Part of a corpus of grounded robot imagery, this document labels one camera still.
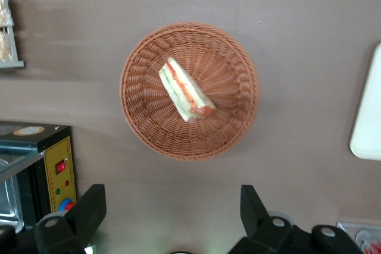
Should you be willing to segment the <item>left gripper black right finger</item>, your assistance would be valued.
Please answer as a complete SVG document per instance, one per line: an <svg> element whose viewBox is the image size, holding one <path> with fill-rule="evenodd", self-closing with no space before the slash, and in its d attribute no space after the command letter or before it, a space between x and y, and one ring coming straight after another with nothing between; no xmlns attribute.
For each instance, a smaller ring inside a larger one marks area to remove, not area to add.
<svg viewBox="0 0 381 254"><path fill-rule="evenodd" d="M240 216L246 236L230 250L234 253L288 253L290 222L271 216L252 185L241 186Z"/></svg>

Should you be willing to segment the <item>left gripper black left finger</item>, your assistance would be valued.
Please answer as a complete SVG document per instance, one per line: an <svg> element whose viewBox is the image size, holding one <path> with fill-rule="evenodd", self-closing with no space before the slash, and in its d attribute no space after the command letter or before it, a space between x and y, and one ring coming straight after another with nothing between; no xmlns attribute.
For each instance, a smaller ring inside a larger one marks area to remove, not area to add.
<svg viewBox="0 0 381 254"><path fill-rule="evenodd" d="M35 242L39 253L85 253L107 213L105 186L92 185L65 214L53 213L40 220Z"/></svg>

